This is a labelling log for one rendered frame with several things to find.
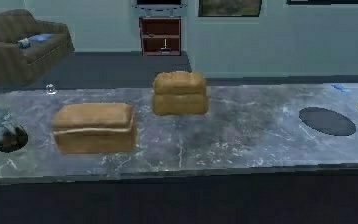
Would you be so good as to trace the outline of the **black television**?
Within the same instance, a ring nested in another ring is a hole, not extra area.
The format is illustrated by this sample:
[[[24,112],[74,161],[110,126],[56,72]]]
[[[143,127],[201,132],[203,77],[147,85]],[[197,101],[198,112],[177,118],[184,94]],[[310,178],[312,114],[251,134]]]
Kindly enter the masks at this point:
[[[181,5],[182,0],[136,0],[137,5]]]

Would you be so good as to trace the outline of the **brown bread loaf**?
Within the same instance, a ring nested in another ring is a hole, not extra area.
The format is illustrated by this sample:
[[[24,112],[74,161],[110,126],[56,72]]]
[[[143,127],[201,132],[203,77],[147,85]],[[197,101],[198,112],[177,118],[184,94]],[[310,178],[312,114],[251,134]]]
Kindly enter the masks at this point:
[[[201,73],[159,73],[153,81],[152,110],[156,115],[203,115],[209,110],[207,81]]]
[[[126,103],[79,103],[63,106],[52,131],[63,154],[129,152],[137,142],[133,107]]]

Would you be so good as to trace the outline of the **marble worktop counter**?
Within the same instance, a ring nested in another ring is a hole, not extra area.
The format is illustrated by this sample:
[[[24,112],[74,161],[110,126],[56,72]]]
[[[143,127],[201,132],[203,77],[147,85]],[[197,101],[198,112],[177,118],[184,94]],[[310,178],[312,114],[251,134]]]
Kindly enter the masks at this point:
[[[358,83],[213,87],[201,116],[157,116],[147,88],[0,94],[29,133],[0,152],[0,224],[358,224]],[[126,102],[129,153],[64,155],[50,122],[64,105]],[[306,107],[341,113],[350,136],[318,132]]]

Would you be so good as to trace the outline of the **red wooden shelf unit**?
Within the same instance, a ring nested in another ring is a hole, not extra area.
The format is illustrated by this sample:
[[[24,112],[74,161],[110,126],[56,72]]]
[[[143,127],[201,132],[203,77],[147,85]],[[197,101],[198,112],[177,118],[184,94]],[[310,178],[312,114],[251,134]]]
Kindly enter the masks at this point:
[[[141,17],[139,19],[141,52],[144,56],[181,55],[181,18],[180,17]],[[163,41],[171,49],[162,54]]]

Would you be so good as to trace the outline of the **framed landscape picture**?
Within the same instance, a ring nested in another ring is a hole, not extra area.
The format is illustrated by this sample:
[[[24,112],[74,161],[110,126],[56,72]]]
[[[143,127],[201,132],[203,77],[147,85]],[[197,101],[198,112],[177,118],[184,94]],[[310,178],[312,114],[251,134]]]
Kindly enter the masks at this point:
[[[262,0],[199,0],[199,17],[258,17]]]

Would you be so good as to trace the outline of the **blue cloth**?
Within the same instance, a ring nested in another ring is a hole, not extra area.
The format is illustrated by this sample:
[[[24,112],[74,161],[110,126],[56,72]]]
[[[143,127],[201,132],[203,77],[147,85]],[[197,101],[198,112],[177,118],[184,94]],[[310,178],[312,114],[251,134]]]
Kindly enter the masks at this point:
[[[32,42],[43,42],[52,37],[52,34],[38,34],[17,41],[20,48],[29,48]]]

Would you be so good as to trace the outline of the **brown sofa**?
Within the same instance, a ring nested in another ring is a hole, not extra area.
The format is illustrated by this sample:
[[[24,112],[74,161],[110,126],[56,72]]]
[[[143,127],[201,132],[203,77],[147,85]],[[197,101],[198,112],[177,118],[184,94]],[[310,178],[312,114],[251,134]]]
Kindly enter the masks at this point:
[[[52,37],[18,46],[18,40],[38,34]],[[37,20],[25,9],[0,13],[0,86],[31,84],[73,52],[66,24]]]

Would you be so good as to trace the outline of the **clear glass vase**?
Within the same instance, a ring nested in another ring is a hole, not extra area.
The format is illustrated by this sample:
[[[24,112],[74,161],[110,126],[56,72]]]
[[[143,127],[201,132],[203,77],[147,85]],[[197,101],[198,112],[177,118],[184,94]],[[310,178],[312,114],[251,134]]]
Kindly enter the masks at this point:
[[[6,108],[0,108],[0,151],[18,151],[28,143],[28,140],[26,130],[13,119],[11,112]]]

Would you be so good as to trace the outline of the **dark framed window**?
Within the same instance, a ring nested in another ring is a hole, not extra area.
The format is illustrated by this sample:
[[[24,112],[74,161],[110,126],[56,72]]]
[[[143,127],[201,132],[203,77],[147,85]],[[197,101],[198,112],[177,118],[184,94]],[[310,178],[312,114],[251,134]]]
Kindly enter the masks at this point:
[[[358,0],[286,0],[288,5],[358,4]]]

